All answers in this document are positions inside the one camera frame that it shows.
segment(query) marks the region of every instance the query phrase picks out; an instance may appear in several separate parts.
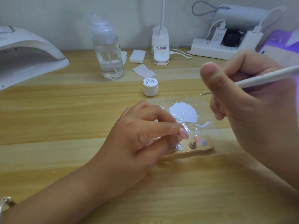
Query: silver bracelet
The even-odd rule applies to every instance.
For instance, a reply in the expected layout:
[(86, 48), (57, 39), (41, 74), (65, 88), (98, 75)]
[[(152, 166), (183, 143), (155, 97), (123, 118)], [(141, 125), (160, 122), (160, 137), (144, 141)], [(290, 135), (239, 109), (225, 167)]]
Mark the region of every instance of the silver bracelet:
[(16, 202), (14, 202), (13, 200), (10, 199), (10, 197), (4, 197), (2, 198), (2, 200), (0, 200), (0, 223), (1, 223), (1, 214), (2, 214), (2, 209), (3, 207), (7, 205), (10, 208), (13, 207), (14, 205), (16, 205)]

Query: white wall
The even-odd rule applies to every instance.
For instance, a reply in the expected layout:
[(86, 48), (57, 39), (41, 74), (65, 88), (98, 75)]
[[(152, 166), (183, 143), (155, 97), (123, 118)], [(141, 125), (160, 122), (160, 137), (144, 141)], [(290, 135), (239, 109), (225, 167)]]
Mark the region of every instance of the white wall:
[[(190, 44), (194, 37), (206, 36), (211, 15), (193, 16), (191, 6), (195, 1), (166, 0), (165, 26), (170, 46)], [(286, 5), (288, 13), (268, 33), (299, 28), (299, 0), (207, 1), (216, 6), (229, 3), (264, 9)], [(195, 8), (196, 12), (206, 10), (210, 7), (202, 4)], [(122, 48), (149, 47), (152, 28), (159, 25), (161, 0), (0, 0), (0, 25), (27, 29), (61, 50), (92, 49), (89, 22), (93, 13), (106, 15), (116, 27)], [(265, 23), (274, 21), (279, 14), (271, 14)]]

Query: hand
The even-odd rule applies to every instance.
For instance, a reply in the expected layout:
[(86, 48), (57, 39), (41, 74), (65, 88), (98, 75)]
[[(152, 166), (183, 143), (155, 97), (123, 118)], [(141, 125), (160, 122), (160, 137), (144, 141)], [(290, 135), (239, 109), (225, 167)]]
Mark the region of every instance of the hand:
[(299, 159), (293, 158), (299, 156), (295, 80), (244, 90), (234, 82), (281, 68), (265, 55), (245, 51), (228, 60), (222, 69), (206, 63), (200, 71), (212, 92), (211, 109), (216, 119), (227, 117), (241, 147), (280, 176), (285, 173), (282, 169), (299, 171)]
[[(161, 138), (148, 145), (148, 139), (157, 137)], [(159, 106), (141, 101), (127, 108), (89, 164), (100, 176), (99, 184), (104, 183), (106, 200), (136, 184), (169, 149), (188, 137), (185, 128)]]

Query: uv nail lamp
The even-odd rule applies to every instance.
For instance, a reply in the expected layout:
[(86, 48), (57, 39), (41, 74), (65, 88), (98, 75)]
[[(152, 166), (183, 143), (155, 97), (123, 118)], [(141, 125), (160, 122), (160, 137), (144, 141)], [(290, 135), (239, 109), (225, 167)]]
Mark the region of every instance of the uv nail lamp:
[(0, 90), (68, 65), (65, 56), (42, 37), (0, 26)]

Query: gray cable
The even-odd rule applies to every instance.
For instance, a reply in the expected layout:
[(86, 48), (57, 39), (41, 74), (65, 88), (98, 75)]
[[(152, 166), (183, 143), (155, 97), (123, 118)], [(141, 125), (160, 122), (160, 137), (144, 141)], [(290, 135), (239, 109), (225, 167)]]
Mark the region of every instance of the gray cable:
[[(212, 8), (214, 8), (215, 10), (213, 10), (213, 11), (209, 11), (209, 12), (205, 12), (205, 13), (203, 13), (203, 14), (196, 14), (196, 13), (193, 11), (193, 8), (194, 8), (194, 6), (195, 6), (197, 3), (204, 3), (204, 4), (206, 4), (206, 5), (208, 5), (208, 6), (212, 7)], [(217, 12), (218, 9), (219, 9), (219, 7), (216, 7), (216, 6), (214, 6), (214, 5), (211, 5), (210, 3), (206, 2), (206, 1), (200, 0), (200, 1), (195, 2), (195, 3), (192, 5), (191, 11), (192, 11), (192, 14), (195, 15), (195, 16), (203, 16), (203, 15), (207, 15), (207, 14), (212, 13), (212, 12)]]
[(273, 24), (277, 23), (284, 15), (286, 14), (286, 12), (284, 12), (276, 21), (274, 21), (273, 23), (271, 23), (269, 26), (267, 26), (264, 30), (263, 33), (265, 32), (265, 30), (267, 30), (269, 27), (271, 27)]

